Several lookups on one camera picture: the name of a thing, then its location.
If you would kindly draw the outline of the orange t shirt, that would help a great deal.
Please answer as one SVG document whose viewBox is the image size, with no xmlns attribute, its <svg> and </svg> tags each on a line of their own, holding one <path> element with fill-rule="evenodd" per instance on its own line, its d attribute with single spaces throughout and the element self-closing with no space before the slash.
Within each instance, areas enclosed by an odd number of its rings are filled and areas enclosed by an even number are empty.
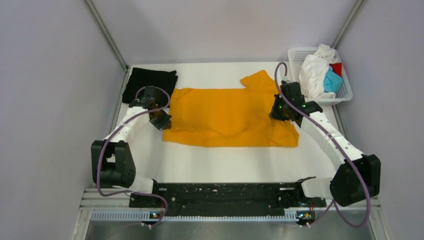
<svg viewBox="0 0 424 240">
<path fill-rule="evenodd" d="M 265 70 L 240 80 L 243 88 L 175 89 L 171 128 L 163 140 L 197 147 L 296 148 L 299 133 L 289 120 L 271 119 L 275 81 Z"/>
</svg>

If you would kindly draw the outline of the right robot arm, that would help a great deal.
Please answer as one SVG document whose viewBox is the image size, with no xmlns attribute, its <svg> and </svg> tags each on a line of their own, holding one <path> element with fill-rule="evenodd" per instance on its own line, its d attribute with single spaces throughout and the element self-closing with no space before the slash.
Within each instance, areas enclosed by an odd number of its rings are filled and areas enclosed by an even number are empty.
<svg viewBox="0 0 424 240">
<path fill-rule="evenodd" d="M 306 132 L 331 161 L 335 175 L 330 178 L 309 177 L 293 192 L 299 206 L 307 206 L 313 198 L 334 200 L 346 207 L 380 193 L 381 161 L 354 147 L 328 120 L 321 106 L 306 101 L 298 82 L 279 86 L 269 117 L 291 121 Z"/>
</svg>

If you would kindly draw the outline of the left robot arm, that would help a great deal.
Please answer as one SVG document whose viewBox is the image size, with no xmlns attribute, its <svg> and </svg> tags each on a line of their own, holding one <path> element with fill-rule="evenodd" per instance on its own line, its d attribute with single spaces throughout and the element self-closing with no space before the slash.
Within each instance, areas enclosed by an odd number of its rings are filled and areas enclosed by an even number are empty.
<svg viewBox="0 0 424 240">
<path fill-rule="evenodd" d="M 141 195 L 141 200 L 149 207 L 160 202 L 161 194 L 155 190 L 157 181 L 137 172 L 131 149 L 145 125 L 151 124 L 159 131 L 171 128 L 172 117 L 165 111 L 170 100 L 170 95 L 160 87 L 142 87 L 115 129 L 103 140 L 92 143 L 92 176 L 102 197 L 111 196 L 102 188 L 112 187 L 118 188 L 116 194 Z"/>
</svg>

